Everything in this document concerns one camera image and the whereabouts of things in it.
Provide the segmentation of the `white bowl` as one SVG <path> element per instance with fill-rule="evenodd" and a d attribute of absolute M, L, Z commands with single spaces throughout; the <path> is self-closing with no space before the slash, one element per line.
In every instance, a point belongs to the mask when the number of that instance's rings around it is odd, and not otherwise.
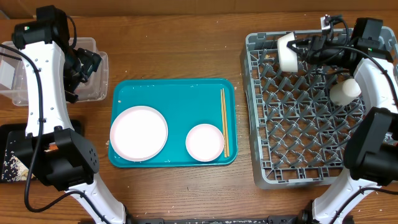
<path fill-rule="evenodd" d="M 283 72 L 298 72 L 297 54 L 288 48 L 287 44 L 295 40 L 295 34 L 290 32 L 277 40 L 277 50 L 280 69 Z"/>

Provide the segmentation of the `white cup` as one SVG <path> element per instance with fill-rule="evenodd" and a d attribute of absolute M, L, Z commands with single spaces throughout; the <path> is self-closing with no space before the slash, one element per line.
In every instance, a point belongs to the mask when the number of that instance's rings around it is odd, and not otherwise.
<path fill-rule="evenodd" d="M 330 90 L 330 100 L 337 106 L 346 106 L 361 94 L 361 89 L 354 78 L 334 85 Z"/>

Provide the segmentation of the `large white plate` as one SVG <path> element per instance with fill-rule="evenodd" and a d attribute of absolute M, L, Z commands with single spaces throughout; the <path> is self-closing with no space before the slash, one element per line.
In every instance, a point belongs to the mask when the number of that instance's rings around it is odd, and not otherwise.
<path fill-rule="evenodd" d="M 133 106 L 116 117 L 109 137 L 120 157 L 142 162 L 158 155 L 168 133 L 167 122 L 160 112 L 149 106 Z"/>

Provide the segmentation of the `wooden chopstick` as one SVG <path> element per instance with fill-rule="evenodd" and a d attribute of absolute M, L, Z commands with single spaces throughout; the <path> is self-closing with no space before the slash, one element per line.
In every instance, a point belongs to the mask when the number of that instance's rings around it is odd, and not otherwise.
<path fill-rule="evenodd" d="M 229 157 L 229 139 L 228 139 L 228 120 L 226 113 L 226 96 L 224 88 L 221 89 L 221 102 L 222 102 L 222 112 L 223 112 L 223 135 L 224 135 L 224 156 Z"/>
<path fill-rule="evenodd" d="M 224 89 L 222 88 L 220 90 L 220 100 L 221 100 L 221 119 L 222 119 L 222 125 L 223 125 L 223 139 L 224 139 L 224 157 L 228 157 L 228 140 L 227 140 L 227 123 L 226 123 L 226 112 L 225 112 L 225 95 L 224 95 Z"/>

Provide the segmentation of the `rice and peanut scraps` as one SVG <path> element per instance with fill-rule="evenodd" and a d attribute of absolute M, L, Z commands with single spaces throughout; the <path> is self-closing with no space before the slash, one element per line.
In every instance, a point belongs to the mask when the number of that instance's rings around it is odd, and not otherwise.
<path fill-rule="evenodd" d="M 14 151 L 5 152 L 1 182 L 26 181 L 28 172 L 28 168 L 14 155 Z"/>

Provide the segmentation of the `small white plate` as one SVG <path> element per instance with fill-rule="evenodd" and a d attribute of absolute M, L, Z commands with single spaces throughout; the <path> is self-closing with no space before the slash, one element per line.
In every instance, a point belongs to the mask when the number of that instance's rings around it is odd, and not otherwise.
<path fill-rule="evenodd" d="M 189 155 L 195 160 L 211 162 L 223 152 L 223 133 L 211 124 L 196 125 L 188 132 L 185 146 Z"/>

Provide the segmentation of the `orange carrot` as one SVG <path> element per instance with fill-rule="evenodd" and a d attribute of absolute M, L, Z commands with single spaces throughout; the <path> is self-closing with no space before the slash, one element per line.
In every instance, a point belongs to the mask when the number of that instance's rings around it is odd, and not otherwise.
<path fill-rule="evenodd" d="M 48 148 L 44 150 L 44 152 L 52 152 L 52 151 L 57 151 L 58 147 L 56 144 L 49 144 Z"/>

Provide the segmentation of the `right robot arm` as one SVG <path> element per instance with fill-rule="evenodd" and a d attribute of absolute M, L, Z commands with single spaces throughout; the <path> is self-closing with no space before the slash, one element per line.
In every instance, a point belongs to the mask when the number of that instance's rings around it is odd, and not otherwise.
<path fill-rule="evenodd" d="M 345 42 L 332 40 L 341 16 L 321 17 L 322 35 L 296 39 L 293 32 L 277 41 L 279 65 L 297 72 L 298 60 L 349 70 L 351 78 L 334 85 L 330 100 L 346 106 L 361 96 L 365 115 L 346 143 L 344 169 L 328 190 L 312 201 L 297 223 L 352 223 L 347 214 L 371 192 L 385 192 L 397 180 L 397 146 L 385 143 L 387 133 L 397 139 L 397 80 L 391 53 L 380 49 L 383 21 L 369 17 L 356 20 Z"/>

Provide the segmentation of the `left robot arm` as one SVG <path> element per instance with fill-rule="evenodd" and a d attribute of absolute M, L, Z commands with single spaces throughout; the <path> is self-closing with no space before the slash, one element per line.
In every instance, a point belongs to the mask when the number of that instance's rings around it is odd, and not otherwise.
<path fill-rule="evenodd" d="M 73 19 L 53 5 L 37 8 L 35 21 L 16 25 L 12 41 L 24 64 L 29 115 L 24 132 L 9 134 L 9 147 L 28 177 L 75 198 L 96 223 L 131 223 L 100 177 L 94 145 L 74 130 L 67 110 L 78 100 L 78 85 L 97 71 L 100 55 L 76 47 Z"/>

